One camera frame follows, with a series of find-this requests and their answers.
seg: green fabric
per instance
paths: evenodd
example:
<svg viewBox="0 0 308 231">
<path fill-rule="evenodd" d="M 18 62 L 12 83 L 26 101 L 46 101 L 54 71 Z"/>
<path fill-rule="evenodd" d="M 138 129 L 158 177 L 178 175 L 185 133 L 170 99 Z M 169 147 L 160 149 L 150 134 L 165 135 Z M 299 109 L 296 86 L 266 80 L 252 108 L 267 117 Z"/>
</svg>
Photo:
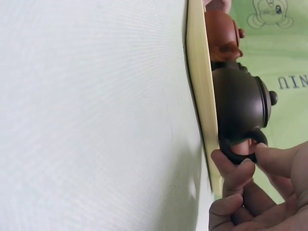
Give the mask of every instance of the green fabric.
<svg viewBox="0 0 308 231">
<path fill-rule="evenodd" d="M 289 148 L 308 140 L 308 1 L 233 0 L 231 17 L 246 37 L 238 61 L 277 92 L 268 127 L 269 146 Z M 261 171 L 255 181 L 276 201 L 282 198 Z"/>
</svg>

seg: orange clay teapot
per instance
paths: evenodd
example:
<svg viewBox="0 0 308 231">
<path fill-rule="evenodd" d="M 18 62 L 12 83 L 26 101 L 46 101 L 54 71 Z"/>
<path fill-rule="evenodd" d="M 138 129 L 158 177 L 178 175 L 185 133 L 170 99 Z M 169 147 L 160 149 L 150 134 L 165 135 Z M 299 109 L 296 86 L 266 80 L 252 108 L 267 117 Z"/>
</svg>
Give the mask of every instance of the orange clay teapot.
<svg viewBox="0 0 308 231">
<path fill-rule="evenodd" d="M 211 61 L 236 61 L 243 56 L 239 43 L 245 32 L 228 14 L 222 11 L 205 12 L 205 26 Z"/>
</svg>

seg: white wall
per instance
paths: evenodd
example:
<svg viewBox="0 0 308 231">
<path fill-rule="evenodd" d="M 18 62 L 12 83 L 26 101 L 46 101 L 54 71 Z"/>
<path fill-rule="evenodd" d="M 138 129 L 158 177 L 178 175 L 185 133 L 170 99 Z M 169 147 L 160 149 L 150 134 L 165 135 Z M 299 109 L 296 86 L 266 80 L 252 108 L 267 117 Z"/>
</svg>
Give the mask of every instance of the white wall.
<svg viewBox="0 0 308 231">
<path fill-rule="evenodd" d="M 185 7 L 0 1 L 1 231 L 207 230 Z"/>
</svg>

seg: fingernail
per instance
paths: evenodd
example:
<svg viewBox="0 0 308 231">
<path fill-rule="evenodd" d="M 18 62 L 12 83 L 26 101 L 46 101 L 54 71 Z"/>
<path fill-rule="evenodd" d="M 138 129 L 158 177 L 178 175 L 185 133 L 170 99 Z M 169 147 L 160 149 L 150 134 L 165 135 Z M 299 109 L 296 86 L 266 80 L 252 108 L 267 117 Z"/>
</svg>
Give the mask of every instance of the fingernail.
<svg viewBox="0 0 308 231">
<path fill-rule="evenodd" d="M 257 147 L 258 148 L 268 148 L 268 146 L 265 143 L 258 143 Z"/>
<path fill-rule="evenodd" d="M 237 194 L 233 194 L 233 195 L 231 195 L 231 196 L 228 196 L 228 197 L 226 197 L 226 200 L 228 200 L 228 201 L 231 201 L 231 200 L 234 200 L 236 197 L 238 197 L 240 194 L 239 193 L 237 193 Z"/>
<path fill-rule="evenodd" d="M 243 165 L 244 163 L 249 162 L 249 161 L 251 161 L 251 159 L 246 158 L 246 159 L 244 159 L 244 160 L 240 163 L 240 165 Z"/>
</svg>

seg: cartoon character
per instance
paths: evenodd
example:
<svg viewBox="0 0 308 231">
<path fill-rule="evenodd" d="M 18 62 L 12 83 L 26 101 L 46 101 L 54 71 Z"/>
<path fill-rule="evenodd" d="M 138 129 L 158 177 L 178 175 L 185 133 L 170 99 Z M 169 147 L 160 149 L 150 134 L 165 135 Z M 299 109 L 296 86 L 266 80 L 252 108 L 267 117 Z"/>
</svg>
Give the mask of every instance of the cartoon character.
<svg viewBox="0 0 308 231">
<path fill-rule="evenodd" d="M 286 0 L 253 0 L 256 11 L 248 17 L 247 22 L 253 29 L 259 29 L 264 25 L 278 25 L 280 28 L 289 28 L 293 20 L 286 16 L 288 3 Z"/>
</svg>

